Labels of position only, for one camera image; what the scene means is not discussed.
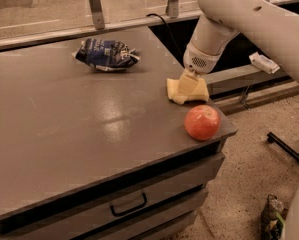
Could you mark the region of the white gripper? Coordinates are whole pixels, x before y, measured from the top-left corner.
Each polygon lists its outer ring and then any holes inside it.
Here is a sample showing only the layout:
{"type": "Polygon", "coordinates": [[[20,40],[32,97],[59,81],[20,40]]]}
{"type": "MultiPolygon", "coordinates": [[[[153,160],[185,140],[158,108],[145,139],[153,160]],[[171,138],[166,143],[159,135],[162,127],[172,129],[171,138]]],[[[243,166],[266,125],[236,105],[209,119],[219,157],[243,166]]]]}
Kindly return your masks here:
{"type": "Polygon", "coordinates": [[[186,68],[179,78],[178,93],[173,101],[178,105],[183,105],[194,89],[198,86],[199,80],[197,74],[208,74],[216,66],[221,56],[220,49],[214,49],[210,45],[198,45],[189,42],[184,56],[183,63],[186,68]]]}

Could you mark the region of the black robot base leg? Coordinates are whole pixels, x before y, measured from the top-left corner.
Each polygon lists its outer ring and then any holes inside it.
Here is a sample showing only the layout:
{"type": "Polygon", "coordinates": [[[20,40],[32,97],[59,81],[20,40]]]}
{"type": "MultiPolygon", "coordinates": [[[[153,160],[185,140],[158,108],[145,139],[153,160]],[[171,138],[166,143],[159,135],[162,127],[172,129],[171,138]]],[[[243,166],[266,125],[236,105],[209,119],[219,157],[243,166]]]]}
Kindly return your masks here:
{"type": "Polygon", "coordinates": [[[282,148],[287,154],[293,157],[297,162],[299,162],[299,152],[293,150],[290,146],[288,146],[284,141],[282,141],[278,136],[274,133],[269,132],[267,134],[267,141],[269,143],[276,143],[280,148],[282,148]]]}

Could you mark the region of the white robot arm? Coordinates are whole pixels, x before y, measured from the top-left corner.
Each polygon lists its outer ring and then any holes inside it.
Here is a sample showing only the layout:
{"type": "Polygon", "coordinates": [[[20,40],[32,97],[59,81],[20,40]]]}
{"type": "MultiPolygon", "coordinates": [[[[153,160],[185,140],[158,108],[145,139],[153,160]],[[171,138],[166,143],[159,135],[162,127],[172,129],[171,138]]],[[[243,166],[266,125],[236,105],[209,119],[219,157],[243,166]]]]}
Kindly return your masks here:
{"type": "Polygon", "coordinates": [[[202,15],[184,54],[185,71],[173,101],[183,104],[239,33],[299,83],[299,15],[267,0],[198,0],[202,15]]]}

